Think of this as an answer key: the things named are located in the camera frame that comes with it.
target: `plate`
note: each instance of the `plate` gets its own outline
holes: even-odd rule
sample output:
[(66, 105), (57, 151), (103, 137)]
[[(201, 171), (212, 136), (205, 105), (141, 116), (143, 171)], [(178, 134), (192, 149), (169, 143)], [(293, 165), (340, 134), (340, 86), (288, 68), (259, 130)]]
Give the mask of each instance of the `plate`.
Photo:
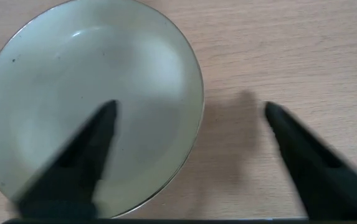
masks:
[(13, 197), (111, 99), (101, 217), (145, 203), (184, 164), (204, 108), (198, 61), (167, 17), (133, 0), (69, 1), (26, 24), (0, 52), (0, 191)]

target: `wooden table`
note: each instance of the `wooden table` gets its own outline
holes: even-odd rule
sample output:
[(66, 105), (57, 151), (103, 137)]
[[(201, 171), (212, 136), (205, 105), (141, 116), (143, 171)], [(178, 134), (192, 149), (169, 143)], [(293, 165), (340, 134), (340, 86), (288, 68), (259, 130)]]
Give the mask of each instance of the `wooden table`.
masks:
[[(64, 0), (0, 0), (0, 50), (27, 21)], [(206, 110), (177, 178), (129, 217), (304, 216), (263, 119), (289, 107), (357, 165), (357, 1), (143, 0), (189, 39)], [(0, 194), (0, 223), (8, 218)]]

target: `white plate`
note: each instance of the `white plate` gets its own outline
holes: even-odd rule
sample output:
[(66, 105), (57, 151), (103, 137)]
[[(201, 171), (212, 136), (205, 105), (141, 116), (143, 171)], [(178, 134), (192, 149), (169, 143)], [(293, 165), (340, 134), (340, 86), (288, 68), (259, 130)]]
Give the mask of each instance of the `white plate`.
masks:
[(111, 99), (121, 108), (101, 217), (141, 205), (183, 165), (204, 106), (198, 62), (169, 19), (136, 1), (70, 1), (23, 27), (0, 52), (0, 191), (11, 198)]

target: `black object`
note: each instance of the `black object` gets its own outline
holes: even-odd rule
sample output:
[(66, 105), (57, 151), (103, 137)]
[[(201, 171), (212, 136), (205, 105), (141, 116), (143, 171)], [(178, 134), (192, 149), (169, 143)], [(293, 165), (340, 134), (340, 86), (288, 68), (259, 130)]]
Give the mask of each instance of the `black object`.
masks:
[[(115, 129), (117, 103), (103, 105), (53, 164), (16, 201), (20, 218), (8, 224), (240, 224), (306, 220), (97, 219), (92, 195), (102, 176)], [(268, 102), (265, 116), (309, 220), (357, 220), (357, 173), (289, 112)]]

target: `table surface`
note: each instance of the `table surface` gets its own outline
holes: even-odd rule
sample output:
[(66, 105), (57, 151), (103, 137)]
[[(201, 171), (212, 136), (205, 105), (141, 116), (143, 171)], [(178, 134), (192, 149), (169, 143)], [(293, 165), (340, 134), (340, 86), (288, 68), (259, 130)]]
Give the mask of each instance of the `table surface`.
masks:
[[(0, 0), (0, 50), (64, 0)], [(128, 217), (304, 216), (261, 109), (289, 107), (357, 166), (357, 1), (143, 0), (193, 46), (206, 88), (196, 147)], [(0, 223), (9, 217), (0, 193)]]

